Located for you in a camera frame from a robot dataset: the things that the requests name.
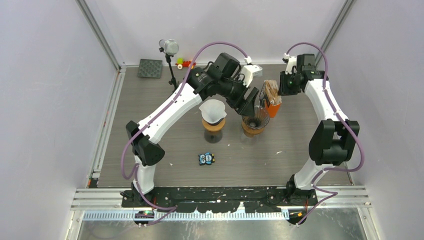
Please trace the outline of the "grey glass dripper cone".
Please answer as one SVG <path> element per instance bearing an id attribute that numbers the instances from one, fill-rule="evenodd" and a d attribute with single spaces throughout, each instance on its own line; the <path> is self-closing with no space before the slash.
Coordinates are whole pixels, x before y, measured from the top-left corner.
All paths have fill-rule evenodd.
<path id="1" fill-rule="evenodd" d="M 254 107 L 254 116 L 243 116 L 242 123 L 244 123 L 247 127 L 251 129 L 263 129 L 265 128 L 270 121 L 270 116 L 268 111 L 257 105 Z"/>

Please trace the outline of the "white paper coffee filter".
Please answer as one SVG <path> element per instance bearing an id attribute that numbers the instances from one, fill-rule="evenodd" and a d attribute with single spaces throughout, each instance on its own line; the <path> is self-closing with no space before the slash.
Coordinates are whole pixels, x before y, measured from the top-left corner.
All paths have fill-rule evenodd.
<path id="1" fill-rule="evenodd" d="M 225 104 L 217 99 L 206 100 L 199 106 L 202 119 L 210 125 L 219 124 L 226 116 Z"/>

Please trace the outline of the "smoky glass carafe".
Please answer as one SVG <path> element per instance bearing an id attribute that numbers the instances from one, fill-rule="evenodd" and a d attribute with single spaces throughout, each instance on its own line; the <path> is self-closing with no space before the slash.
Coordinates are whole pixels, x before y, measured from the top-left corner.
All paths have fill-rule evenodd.
<path id="1" fill-rule="evenodd" d="M 203 136 L 208 143 L 216 144 L 223 138 L 223 132 L 221 130 L 210 131 L 205 129 Z"/>

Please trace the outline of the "silver microphone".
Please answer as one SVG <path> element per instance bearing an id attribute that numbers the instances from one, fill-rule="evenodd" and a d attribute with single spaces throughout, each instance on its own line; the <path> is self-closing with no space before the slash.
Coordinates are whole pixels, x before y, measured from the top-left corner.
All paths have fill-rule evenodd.
<path id="1" fill-rule="evenodd" d="M 174 39 L 161 39 L 158 42 L 159 51 L 165 54 L 165 60 L 168 64 L 168 68 L 171 74 L 171 79 L 168 82 L 170 85 L 174 87 L 174 91 L 178 88 L 177 80 L 175 78 L 173 69 L 172 69 L 172 58 L 179 52 L 179 44 Z"/>

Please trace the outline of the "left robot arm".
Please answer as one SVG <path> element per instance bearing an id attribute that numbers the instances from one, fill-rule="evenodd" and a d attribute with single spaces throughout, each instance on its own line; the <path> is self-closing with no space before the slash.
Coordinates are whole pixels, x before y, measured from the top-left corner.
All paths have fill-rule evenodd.
<path id="1" fill-rule="evenodd" d="M 245 94 L 253 79 L 262 73 L 259 65 L 250 62 L 241 65 L 237 59 L 222 52 L 206 67 L 190 69 L 186 82 L 182 82 L 149 116 L 127 123 L 125 128 L 138 165 L 133 180 L 136 203 L 148 207 L 153 202 L 151 191 L 155 187 L 156 164 L 165 155 L 159 142 L 170 127 L 189 110 L 215 95 L 225 98 L 227 105 L 240 116 L 253 117 L 259 90 L 254 87 L 248 96 Z"/>

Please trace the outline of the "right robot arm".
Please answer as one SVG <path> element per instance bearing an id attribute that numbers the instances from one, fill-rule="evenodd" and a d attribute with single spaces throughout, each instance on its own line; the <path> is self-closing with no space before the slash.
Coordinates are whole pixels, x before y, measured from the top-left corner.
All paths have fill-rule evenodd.
<path id="1" fill-rule="evenodd" d="M 309 141 L 309 158 L 300 171 L 286 183 L 285 198 L 291 205 L 299 205 L 311 198 L 314 184 L 327 172 L 348 162 L 353 154 L 360 125 L 350 120 L 339 107 L 330 86 L 326 70 L 317 70 L 315 55 L 290 56 L 285 53 L 286 69 L 280 73 L 278 94 L 292 96 L 305 93 L 318 119 Z"/>

